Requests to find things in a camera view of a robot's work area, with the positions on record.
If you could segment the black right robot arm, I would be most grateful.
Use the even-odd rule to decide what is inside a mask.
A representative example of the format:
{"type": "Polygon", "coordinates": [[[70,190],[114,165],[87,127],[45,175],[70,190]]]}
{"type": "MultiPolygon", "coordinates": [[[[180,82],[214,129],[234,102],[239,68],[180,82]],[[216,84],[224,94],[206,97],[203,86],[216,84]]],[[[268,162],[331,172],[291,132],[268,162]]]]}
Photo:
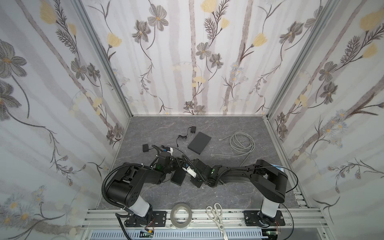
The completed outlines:
{"type": "Polygon", "coordinates": [[[285,202],[288,189],[286,168],[276,167],[265,160],[257,160],[255,164],[242,167],[216,165],[212,168],[200,160],[193,163],[192,184],[200,188],[203,184],[215,188],[227,183],[251,183],[263,196],[261,209],[255,217],[248,217],[246,223],[262,228],[275,224],[278,208],[285,202]]]}

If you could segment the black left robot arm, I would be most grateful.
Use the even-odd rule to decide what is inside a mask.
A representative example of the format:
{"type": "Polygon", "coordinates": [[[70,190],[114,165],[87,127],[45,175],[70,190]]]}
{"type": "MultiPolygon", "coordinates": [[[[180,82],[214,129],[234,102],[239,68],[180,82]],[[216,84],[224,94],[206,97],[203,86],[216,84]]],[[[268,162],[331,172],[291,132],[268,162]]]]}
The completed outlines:
{"type": "Polygon", "coordinates": [[[113,169],[103,180],[102,196],[106,202],[126,211],[127,215],[117,214],[118,220],[127,218],[127,222],[150,225],[153,220],[153,207],[141,197],[144,184],[161,184],[167,174],[181,174],[176,180],[181,185],[185,177],[185,169],[190,165],[183,159],[184,156],[173,156],[173,148],[158,147],[155,159],[149,166],[143,164],[124,163],[113,169]]]}

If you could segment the dark grey flat switch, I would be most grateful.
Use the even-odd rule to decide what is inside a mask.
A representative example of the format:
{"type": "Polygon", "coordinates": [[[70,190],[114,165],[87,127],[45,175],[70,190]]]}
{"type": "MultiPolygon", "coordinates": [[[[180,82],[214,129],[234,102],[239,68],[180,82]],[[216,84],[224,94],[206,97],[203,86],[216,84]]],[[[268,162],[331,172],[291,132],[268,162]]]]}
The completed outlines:
{"type": "Polygon", "coordinates": [[[212,138],[210,136],[202,132],[198,132],[194,139],[189,143],[188,149],[200,155],[205,147],[209,144],[211,139],[212,138]]]}

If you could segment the white handled scissors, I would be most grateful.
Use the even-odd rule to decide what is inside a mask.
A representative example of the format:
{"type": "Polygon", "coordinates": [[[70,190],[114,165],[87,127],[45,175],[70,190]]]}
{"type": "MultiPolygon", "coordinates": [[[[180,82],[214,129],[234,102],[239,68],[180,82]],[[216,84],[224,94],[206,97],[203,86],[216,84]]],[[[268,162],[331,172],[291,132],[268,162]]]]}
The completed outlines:
{"type": "Polygon", "coordinates": [[[215,203],[213,206],[206,207],[207,216],[216,224],[224,240],[228,240],[228,235],[223,223],[223,208],[221,204],[215,203]]]}

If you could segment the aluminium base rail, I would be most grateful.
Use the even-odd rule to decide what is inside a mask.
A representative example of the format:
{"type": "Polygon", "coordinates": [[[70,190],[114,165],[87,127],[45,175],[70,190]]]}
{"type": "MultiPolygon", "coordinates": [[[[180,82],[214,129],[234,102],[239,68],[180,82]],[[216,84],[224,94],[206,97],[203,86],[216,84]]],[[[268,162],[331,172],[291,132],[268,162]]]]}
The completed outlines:
{"type": "MultiPolygon", "coordinates": [[[[119,223],[115,214],[125,214],[117,210],[89,210],[81,225],[81,230],[116,230],[119,223]]],[[[241,209],[224,209],[223,222],[226,228],[245,228],[249,218],[241,209]]],[[[328,228],[328,224],[319,209],[280,209],[276,216],[280,229],[297,228],[328,228]]],[[[208,217],[206,210],[193,210],[189,229],[215,228],[216,224],[208,217]]]]}

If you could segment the black ribbed network switch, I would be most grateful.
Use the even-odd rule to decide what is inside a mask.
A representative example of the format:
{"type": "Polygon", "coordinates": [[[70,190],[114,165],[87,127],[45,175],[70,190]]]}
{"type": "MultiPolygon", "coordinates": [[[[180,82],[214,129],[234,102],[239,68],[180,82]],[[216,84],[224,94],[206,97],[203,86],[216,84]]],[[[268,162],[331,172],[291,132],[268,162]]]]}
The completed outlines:
{"type": "Polygon", "coordinates": [[[181,187],[186,177],[186,174],[187,173],[183,168],[177,169],[171,177],[171,183],[181,187]]]}

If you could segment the clear tape roll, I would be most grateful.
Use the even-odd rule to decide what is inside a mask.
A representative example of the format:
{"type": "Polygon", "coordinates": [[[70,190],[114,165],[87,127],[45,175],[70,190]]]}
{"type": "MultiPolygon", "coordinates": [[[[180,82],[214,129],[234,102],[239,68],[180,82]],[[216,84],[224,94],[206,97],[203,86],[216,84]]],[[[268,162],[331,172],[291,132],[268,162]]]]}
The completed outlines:
{"type": "Polygon", "coordinates": [[[185,230],[192,222],[192,209],[185,203],[176,204],[170,214],[172,226],[178,230],[185,230]]]}

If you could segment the blue face mask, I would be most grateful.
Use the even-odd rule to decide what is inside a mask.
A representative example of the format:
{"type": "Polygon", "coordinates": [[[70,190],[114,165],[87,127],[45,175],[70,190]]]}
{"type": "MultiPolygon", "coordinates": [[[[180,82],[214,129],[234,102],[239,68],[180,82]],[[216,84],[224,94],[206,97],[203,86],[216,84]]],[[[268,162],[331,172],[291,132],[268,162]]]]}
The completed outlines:
{"type": "Polygon", "coordinates": [[[277,172],[277,171],[280,171],[280,172],[285,172],[285,169],[282,167],[282,166],[277,166],[277,165],[272,165],[269,170],[271,172],[277,172]]]}

